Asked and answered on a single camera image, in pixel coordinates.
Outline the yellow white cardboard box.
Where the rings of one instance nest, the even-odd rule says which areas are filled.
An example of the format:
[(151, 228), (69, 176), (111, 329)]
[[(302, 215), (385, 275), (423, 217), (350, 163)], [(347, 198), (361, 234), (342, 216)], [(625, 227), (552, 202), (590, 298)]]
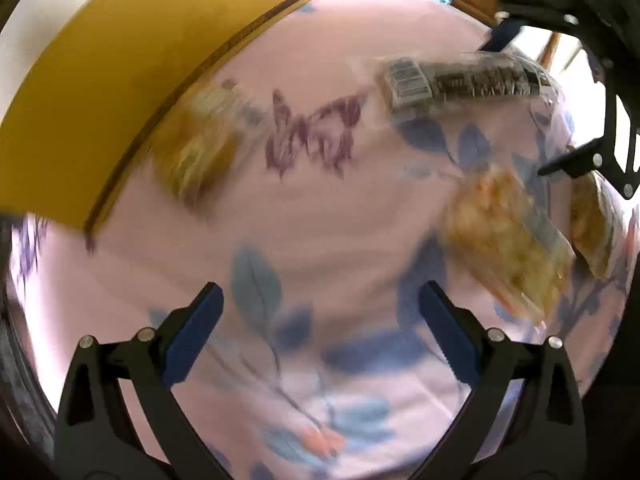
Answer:
[(93, 233), (179, 96), (305, 1), (90, 0), (3, 117), (2, 211)]

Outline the small golden snack packet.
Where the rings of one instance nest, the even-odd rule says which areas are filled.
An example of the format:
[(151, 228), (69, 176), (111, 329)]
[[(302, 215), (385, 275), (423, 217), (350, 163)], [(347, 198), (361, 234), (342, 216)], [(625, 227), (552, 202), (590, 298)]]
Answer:
[(233, 79), (194, 84), (152, 133), (151, 165), (186, 207), (231, 178), (269, 131), (269, 114)]

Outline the brown snack packet at edge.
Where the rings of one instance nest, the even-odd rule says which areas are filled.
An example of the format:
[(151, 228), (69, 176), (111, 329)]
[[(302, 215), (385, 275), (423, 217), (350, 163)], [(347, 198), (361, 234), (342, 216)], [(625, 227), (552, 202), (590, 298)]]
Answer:
[(590, 172), (572, 181), (570, 240), (600, 280), (612, 278), (626, 233), (612, 188)]

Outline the golden pastry snack packet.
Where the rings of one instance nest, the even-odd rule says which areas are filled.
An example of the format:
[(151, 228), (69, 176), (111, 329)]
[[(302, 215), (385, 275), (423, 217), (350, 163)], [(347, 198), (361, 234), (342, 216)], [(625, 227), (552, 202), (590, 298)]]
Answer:
[(442, 211), (439, 240), (506, 308), (534, 325), (552, 315), (570, 279), (570, 242), (509, 169), (465, 176)]

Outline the barcode dark snack packet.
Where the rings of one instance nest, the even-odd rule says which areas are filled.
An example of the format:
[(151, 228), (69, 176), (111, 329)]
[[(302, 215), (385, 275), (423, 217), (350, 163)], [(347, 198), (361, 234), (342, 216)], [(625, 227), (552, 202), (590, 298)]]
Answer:
[(552, 104), (559, 88), (534, 61), (513, 53), (476, 51), (448, 61), (416, 55), (366, 62), (390, 118), (408, 122), (478, 102), (536, 100)]

